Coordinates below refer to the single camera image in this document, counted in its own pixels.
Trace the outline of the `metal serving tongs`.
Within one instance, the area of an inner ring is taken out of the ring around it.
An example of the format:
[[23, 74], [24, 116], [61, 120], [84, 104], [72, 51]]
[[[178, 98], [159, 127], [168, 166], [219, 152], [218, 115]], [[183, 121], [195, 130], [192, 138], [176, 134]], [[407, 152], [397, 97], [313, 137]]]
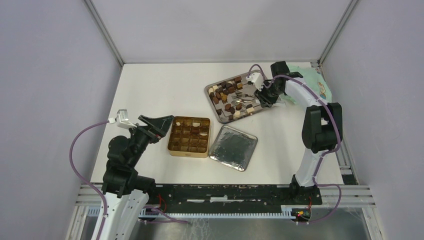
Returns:
[[242, 94], [242, 95], [234, 95], [232, 97], [235, 101], [238, 101], [240, 103], [242, 102], [250, 102], [250, 103], [256, 103], [256, 104], [260, 104], [263, 105], [263, 108], [271, 108], [271, 107], [285, 107], [286, 106], [286, 102], [285, 101], [281, 101], [281, 100], [277, 100], [276, 103], [267, 103], [253, 95], [249, 95], [249, 94]]

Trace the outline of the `gold chocolate box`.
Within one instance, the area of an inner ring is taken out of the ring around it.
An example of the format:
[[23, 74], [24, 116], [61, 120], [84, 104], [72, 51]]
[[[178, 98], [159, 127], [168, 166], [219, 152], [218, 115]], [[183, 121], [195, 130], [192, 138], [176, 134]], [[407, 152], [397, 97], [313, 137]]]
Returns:
[[207, 158], [210, 138], [209, 118], [176, 116], [171, 125], [167, 149], [174, 157]]

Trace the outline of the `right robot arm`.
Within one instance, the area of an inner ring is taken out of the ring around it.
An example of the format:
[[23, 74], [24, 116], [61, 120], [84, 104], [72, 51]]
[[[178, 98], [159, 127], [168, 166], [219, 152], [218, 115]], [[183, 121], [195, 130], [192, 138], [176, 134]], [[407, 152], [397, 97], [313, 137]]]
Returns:
[[307, 188], [317, 186], [316, 177], [326, 155], [336, 152], [343, 140], [343, 109], [324, 96], [322, 79], [312, 71], [290, 70], [285, 61], [270, 66], [271, 78], [263, 72], [249, 71], [246, 80], [255, 87], [261, 107], [271, 108], [283, 97], [304, 110], [301, 139], [305, 146], [300, 167], [289, 189], [289, 199], [302, 204], [309, 198]]

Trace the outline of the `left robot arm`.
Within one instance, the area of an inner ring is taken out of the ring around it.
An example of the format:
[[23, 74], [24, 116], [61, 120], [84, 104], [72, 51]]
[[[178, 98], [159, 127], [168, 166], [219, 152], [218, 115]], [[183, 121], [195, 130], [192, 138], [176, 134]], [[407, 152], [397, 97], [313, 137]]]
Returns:
[[92, 239], [129, 239], [143, 207], [156, 200], [155, 180], [139, 175], [136, 165], [148, 145], [167, 135], [174, 118], [140, 115], [143, 124], [139, 125], [129, 120], [126, 109], [120, 109], [116, 117], [109, 119], [110, 124], [128, 130], [129, 136], [118, 135], [108, 143], [106, 170], [98, 190], [103, 212], [97, 218]]

